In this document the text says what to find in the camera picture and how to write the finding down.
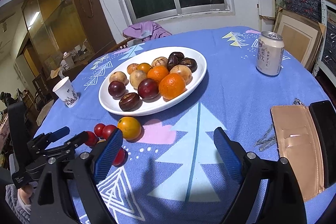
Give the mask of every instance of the beige fruit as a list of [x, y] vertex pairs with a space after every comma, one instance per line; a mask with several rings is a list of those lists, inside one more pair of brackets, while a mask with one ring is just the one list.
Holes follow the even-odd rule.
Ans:
[[154, 61], [152, 62], [152, 67], [156, 67], [156, 66], [167, 67], [167, 62], [168, 62], [168, 59], [161, 56], [161, 57], [158, 57], [158, 58], [154, 59]]
[[140, 82], [147, 78], [147, 74], [142, 70], [135, 70], [131, 73], [129, 81], [135, 89], [138, 88]]
[[119, 81], [124, 85], [127, 84], [127, 76], [122, 71], [116, 71], [110, 75], [110, 83], [112, 81]]
[[184, 65], [177, 65], [175, 67], [173, 67], [170, 72], [171, 73], [177, 73], [179, 75], [182, 76], [182, 78], [185, 81], [185, 84], [188, 85], [191, 82], [192, 79], [192, 72], [190, 70], [190, 68], [188, 68], [187, 66]]
[[138, 66], [139, 64], [135, 64], [135, 63], [128, 65], [127, 73], [130, 75], [132, 72], [138, 69]]

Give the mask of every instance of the plate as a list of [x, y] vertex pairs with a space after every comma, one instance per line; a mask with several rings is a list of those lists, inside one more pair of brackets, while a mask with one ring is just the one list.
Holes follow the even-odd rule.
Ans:
[[[132, 63], [141, 64], [141, 63], [149, 63], [151, 64], [153, 60], [157, 57], [166, 57], [168, 58], [172, 52], [182, 52], [185, 57], [193, 58], [197, 62], [197, 70], [192, 74], [192, 81], [186, 86], [186, 91], [181, 95], [177, 96], [172, 100], [165, 100], [161, 95], [158, 95], [156, 98], [152, 100], [143, 100], [141, 106], [134, 111], [122, 111], [119, 107], [120, 99], [114, 99], [108, 92], [108, 87], [110, 84], [110, 75], [116, 71], [122, 71], [127, 75], [127, 79], [129, 80], [129, 74], [127, 73], [128, 65]], [[156, 48], [154, 50], [150, 50], [147, 52], [142, 52], [139, 55], [136, 55], [130, 59], [127, 59], [124, 63], [120, 64], [116, 67], [104, 80], [99, 89], [99, 102], [103, 108], [105, 108], [108, 112], [122, 115], [122, 116], [144, 116], [154, 114], [163, 110], [166, 110], [183, 99], [188, 97], [195, 88], [200, 84], [203, 80], [205, 73], [207, 71], [207, 61], [204, 56], [196, 50], [185, 47], [163, 47]], [[132, 87], [130, 83], [126, 86], [126, 92], [137, 92], [136, 89]]]

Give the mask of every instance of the brown leather wallet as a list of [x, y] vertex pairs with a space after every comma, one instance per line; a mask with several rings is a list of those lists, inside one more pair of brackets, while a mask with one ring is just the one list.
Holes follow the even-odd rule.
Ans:
[[324, 190], [323, 158], [319, 136], [308, 107], [271, 108], [280, 157], [286, 157], [307, 201]]

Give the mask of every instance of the picture frame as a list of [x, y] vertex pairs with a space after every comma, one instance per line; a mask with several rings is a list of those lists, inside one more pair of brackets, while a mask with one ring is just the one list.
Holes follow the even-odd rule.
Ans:
[[273, 32], [283, 37], [285, 50], [312, 71], [322, 43], [322, 26], [294, 12], [279, 9]]

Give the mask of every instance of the person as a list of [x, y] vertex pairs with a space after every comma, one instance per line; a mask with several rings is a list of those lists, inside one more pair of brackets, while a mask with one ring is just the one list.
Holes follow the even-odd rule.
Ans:
[[0, 94], [0, 100], [5, 104], [6, 109], [3, 110], [3, 114], [6, 114], [8, 112], [8, 106], [11, 104], [16, 103], [16, 101], [12, 98], [12, 95], [7, 92], [1, 92]]

